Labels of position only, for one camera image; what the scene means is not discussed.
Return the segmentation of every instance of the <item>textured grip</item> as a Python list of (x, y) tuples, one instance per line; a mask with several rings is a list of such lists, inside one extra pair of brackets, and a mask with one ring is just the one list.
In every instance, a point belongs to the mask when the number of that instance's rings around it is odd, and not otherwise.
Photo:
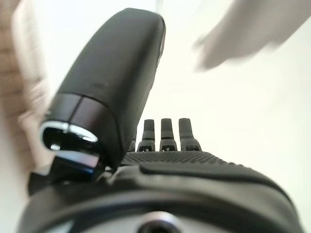
[(183, 163), (183, 164), (227, 164), (224, 160), (203, 151), (151, 151), (129, 152), (122, 161), (123, 165), (140, 163)]

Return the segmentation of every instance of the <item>camera lens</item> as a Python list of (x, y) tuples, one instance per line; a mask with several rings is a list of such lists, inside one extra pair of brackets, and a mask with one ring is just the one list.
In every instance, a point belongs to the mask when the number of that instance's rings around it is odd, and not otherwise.
[(143, 224), (138, 233), (180, 233), (180, 231), (169, 222), (156, 220)]

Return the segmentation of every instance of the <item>white wall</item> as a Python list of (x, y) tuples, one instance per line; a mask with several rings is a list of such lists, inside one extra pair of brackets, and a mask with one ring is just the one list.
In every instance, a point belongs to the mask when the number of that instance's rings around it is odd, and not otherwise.
[[(110, 16), (128, 6), (155, 9), (152, 1), (113, 2), (37, 1), (51, 96)], [(190, 118), (203, 150), (274, 179), (293, 198), (311, 232), (311, 21), (276, 51), (265, 48), (250, 59), (195, 73), (193, 43), (220, 20), (230, 2), (210, 1), (204, 12), (196, 11), (200, 1), (192, 8), (187, 1), (178, 2), (166, 2), (162, 12), (166, 44), (138, 140), (145, 119), (155, 119), (159, 138), (161, 118), (172, 118), (178, 138), (178, 119)]]

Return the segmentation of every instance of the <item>blurred object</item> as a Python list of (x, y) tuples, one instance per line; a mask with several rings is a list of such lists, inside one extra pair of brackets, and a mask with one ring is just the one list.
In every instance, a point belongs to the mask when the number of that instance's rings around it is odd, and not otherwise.
[(18, 123), (27, 109), (23, 78), (13, 48), (11, 17), (18, 0), (0, 0), (0, 232), (15, 232), (27, 200), (26, 179), (34, 161)]
[(42, 65), (42, 49), (37, 37), (36, 15), (33, 0), (22, 0), (12, 22), (14, 47), (18, 65), (23, 76), (24, 98), (27, 111), (20, 117), (20, 124), (27, 134), (36, 166), (43, 166), (52, 159), (52, 153), (45, 150), (38, 137), (38, 125), (48, 104)]
[(310, 17), (309, 0), (235, 0), (223, 19), (196, 43), (199, 68), (211, 69), (228, 59), (280, 46)]

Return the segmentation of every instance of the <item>textured rubber surface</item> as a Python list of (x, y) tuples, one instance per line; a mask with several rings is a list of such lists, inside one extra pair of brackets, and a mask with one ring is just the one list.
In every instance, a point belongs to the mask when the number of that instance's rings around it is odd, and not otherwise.
[(146, 174), (184, 175), (260, 183), (277, 189), (291, 201), (284, 190), (268, 177), (251, 168), (228, 163), (204, 151), (128, 152), (121, 164), (139, 165), (141, 171)]
[(152, 162), (227, 164), (224, 160), (203, 151), (152, 151), (128, 152), (122, 161), (122, 165), (137, 165)]

